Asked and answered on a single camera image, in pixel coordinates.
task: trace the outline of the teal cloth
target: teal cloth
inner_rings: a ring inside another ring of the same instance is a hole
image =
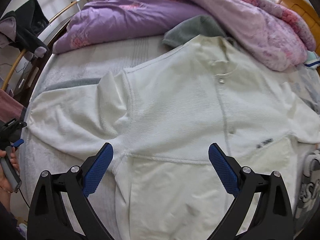
[[[176,48],[200,34],[207,37],[222,36],[239,49],[236,41],[228,38],[216,20],[209,15],[199,15],[183,21],[164,35],[162,43]]]

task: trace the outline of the blue gripper pad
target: blue gripper pad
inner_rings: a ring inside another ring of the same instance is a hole
[[[111,144],[100,153],[99,157],[95,160],[86,176],[84,177],[84,186],[82,192],[85,197],[95,193],[103,175],[106,173],[111,160],[113,158],[113,148]]]
[[[238,177],[215,145],[209,147],[209,160],[227,193],[237,197],[240,192],[238,188]]]

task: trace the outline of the bed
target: bed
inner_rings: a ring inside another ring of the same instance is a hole
[[[77,80],[86,84],[95,84],[109,71],[117,74],[123,68],[135,67],[154,59],[168,52],[168,48],[161,44],[162,39],[162,35],[135,38],[89,46],[61,55],[51,55],[41,74],[38,75],[38,80],[34,83],[32,90],[28,91],[30,103],[41,92],[54,89],[57,84],[61,85],[61,82],[64,86],[76,86],[78,85]],[[292,91],[320,114],[320,78],[316,71],[300,64],[275,73],[274,78],[279,83],[289,82]],[[71,166],[82,163],[80,159],[59,152],[40,141],[28,129],[25,129],[21,136],[26,142],[20,147],[19,157],[22,181],[25,181],[22,190],[29,202],[41,171],[48,169],[51,173],[65,172]],[[293,147],[301,163],[296,178],[298,193],[303,160],[306,154],[316,149],[316,145],[299,143]],[[107,230],[115,239],[121,239],[115,215],[115,190],[114,176],[107,172],[96,194],[91,195],[89,200]],[[81,232],[67,196],[64,196],[64,200],[75,230]]]

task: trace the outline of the mattress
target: mattress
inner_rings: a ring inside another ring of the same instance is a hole
[[[156,58],[168,50],[161,44],[163,36],[138,38],[89,46],[61,55],[52,55],[40,75],[31,101],[42,91],[54,84],[85,78],[101,78],[108,71],[119,73],[125,67],[134,67],[140,63]],[[280,83],[289,82],[292,90],[310,107],[320,113],[320,78],[316,71],[303,65],[287,69],[285,72],[274,72]],[[49,170],[52,174],[66,172],[71,166],[81,165],[82,161],[49,147],[24,129],[22,138],[25,143],[20,147],[20,167],[23,181],[22,190],[28,202],[31,201],[34,188],[40,173]],[[303,160],[307,153],[316,146],[293,143],[301,161],[298,167],[297,194],[300,187],[300,174]],[[113,175],[107,171],[95,194],[89,201],[114,239],[121,239],[115,215],[116,183]],[[63,195],[70,221],[76,231],[82,232],[76,221],[67,195]]]

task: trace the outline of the metal screw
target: metal screw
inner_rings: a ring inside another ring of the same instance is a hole
[[[48,171],[43,171],[42,173],[41,173],[41,177],[46,177],[46,176],[48,176],[49,175],[49,172]]]
[[[72,168],[71,168],[71,172],[72,173],[76,173],[76,172],[78,172],[79,171],[79,166],[73,166]]]
[[[279,171],[274,171],[273,175],[275,175],[276,177],[281,177],[281,173]]]
[[[243,167],[242,170],[244,173],[248,173],[248,174],[251,172],[251,169],[249,167]]]

